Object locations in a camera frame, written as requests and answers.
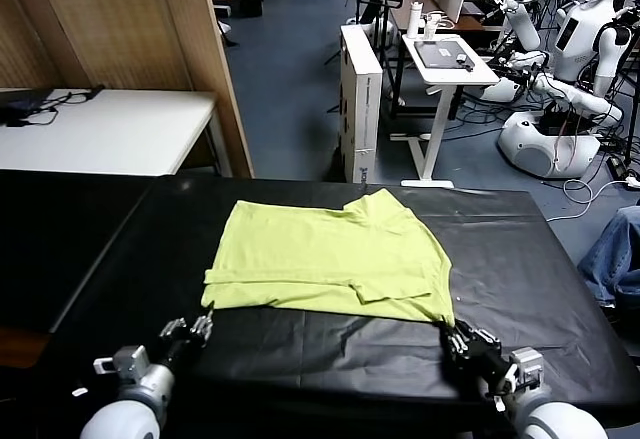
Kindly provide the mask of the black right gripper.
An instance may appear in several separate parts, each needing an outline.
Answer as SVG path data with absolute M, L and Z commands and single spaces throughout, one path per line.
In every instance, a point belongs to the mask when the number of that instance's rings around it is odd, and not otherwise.
M 515 391 L 516 366 L 502 357 L 501 341 L 496 336 L 466 321 L 458 321 L 457 327 L 439 323 L 438 328 L 445 354 L 459 369 L 482 378 L 490 394 Z

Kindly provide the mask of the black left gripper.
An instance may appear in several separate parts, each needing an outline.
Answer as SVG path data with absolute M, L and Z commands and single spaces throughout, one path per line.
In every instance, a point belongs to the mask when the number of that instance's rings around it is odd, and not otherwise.
M 162 328 L 159 339 L 169 342 L 162 355 L 162 365 L 170 370 L 179 370 L 189 363 L 206 345 L 213 329 L 213 310 L 199 315 L 189 329 L 190 337 L 183 338 L 188 332 L 184 318 L 168 321 Z

